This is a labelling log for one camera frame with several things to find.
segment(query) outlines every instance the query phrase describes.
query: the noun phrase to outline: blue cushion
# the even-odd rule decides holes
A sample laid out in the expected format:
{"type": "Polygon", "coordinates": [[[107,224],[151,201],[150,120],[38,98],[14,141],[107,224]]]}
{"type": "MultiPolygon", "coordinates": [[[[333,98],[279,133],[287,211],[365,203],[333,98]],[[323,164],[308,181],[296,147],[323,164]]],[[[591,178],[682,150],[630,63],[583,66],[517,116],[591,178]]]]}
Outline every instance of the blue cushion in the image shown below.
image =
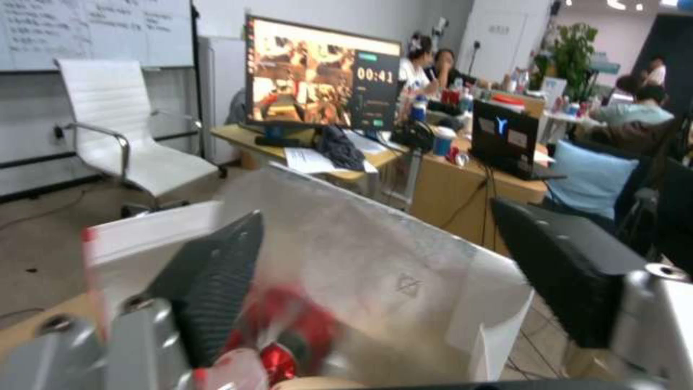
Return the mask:
{"type": "Polygon", "coordinates": [[[568,178],[548,180],[547,197],[613,220],[613,206],[638,161],[596,153],[565,141],[556,145],[554,159],[552,169],[568,178]]]}

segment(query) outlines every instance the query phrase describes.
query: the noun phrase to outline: whiteboard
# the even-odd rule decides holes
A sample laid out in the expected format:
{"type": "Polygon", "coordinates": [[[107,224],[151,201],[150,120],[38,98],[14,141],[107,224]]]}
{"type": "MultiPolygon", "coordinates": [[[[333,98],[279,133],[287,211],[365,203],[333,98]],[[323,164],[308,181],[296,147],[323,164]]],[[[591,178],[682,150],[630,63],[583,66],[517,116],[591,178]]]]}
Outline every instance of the whiteboard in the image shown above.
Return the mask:
{"type": "Polygon", "coordinates": [[[0,71],[56,70],[54,58],[193,65],[189,0],[0,0],[0,71]]]}

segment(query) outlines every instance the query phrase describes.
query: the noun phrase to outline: potted plant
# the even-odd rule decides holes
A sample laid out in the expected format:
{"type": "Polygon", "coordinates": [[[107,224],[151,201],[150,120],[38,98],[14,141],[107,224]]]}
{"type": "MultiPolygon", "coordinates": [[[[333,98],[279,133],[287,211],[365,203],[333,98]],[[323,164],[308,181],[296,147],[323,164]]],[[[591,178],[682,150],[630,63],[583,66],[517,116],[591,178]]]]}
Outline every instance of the potted plant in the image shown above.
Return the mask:
{"type": "Polygon", "coordinates": [[[550,56],[536,56],[534,64],[538,70],[532,79],[533,87],[538,89],[544,76],[564,78],[565,88],[573,101],[584,101],[590,96],[589,80],[592,76],[590,64],[595,52],[593,42],[597,29],[585,23],[572,26],[557,26],[558,37],[554,46],[548,48],[550,56]]]}

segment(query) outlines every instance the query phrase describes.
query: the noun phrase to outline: white office chair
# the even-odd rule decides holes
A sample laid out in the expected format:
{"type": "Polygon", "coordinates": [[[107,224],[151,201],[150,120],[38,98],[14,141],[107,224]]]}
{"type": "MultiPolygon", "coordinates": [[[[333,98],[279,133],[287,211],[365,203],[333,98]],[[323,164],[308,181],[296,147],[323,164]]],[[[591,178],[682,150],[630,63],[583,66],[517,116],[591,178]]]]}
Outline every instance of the white office chair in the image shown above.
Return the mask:
{"type": "MultiPolygon", "coordinates": [[[[123,217],[176,205],[159,197],[217,171],[194,155],[162,146],[152,138],[149,118],[167,114],[152,110],[137,61],[56,60],[72,106],[75,151],[92,168],[151,195],[152,207],[124,205],[123,217]]],[[[178,115],[201,131],[201,123],[178,115]]]]}

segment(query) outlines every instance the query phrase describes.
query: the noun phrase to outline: wooden desk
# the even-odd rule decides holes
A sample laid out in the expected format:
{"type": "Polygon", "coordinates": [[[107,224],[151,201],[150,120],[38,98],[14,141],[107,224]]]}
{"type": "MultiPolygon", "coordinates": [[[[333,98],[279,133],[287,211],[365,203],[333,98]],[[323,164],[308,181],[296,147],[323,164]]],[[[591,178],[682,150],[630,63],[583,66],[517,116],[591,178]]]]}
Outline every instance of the wooden desk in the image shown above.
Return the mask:
{"type": "MultiPolygon", "coordinates": [[[[255,145],[255,137],[261,135],[252,130],[242,128],[238,125],[228,125],[221,126],[212,129],[212,134],[221,139],[225,139],[234,146],[237,146],[246,151],[260,153],[270,159],[277,160],[283,164],[286,164],[286,156],[284,155],[284,148],[276,148],[273,146],[259,146],[255,145]]],[[[296,133],[290,134],[288,138],[300,139],[303,143],[308,144],[313,138],[313,129],[301,130],[296,133]]],[[[366,160],[373,164],[377,169],[389,164],[396,158],[405,154],[404,152],[395,153],[390,150],[386,150],[377,154],[364,153],[366,160]]],[[[361,179],[365,172],[357,171],[346,171],[346,172],[330,172],[328,175],[345,182],[354,182],[361,179]]]]}
{"type": "MultiPolygon", "coordinates": [[[[467,151],[471,145],[466,138],[458,138],[454,145],[467,151]]],[[[547,191],[541,181],[525,181],[498,169],[493,169],[496,192],[499,198],[521,203],[540,203],[547,191]]],[[[482,188],[472,200],[477,187],[486,180],[486,171],[475,159],[465,167],[458,167],[442,157],[426,155],[421,161],[419,178],[414,190],[411,213],[431,225],[447,230],[475,244],[494,250],[501,255],[509,252],[495,227],[490,200],[493,198],[493,183],[482,188]],[[446,226],[443,226],[465,202],[470,203],[446,226]]]]}
{"type": "Polygon", "coordinates": [[[14,324],[7,329],[0,330],[0,365],[5,357],[15,349],[16,346],[33,339],[36,329],[45,320],[56,314],[73,314],[92,323],[97,323],[97,315],[91,298],[87,294],[80,294],[72,299],[66,300],[59,305],[52,307],[32,316],[20,323],[14,324]]]}

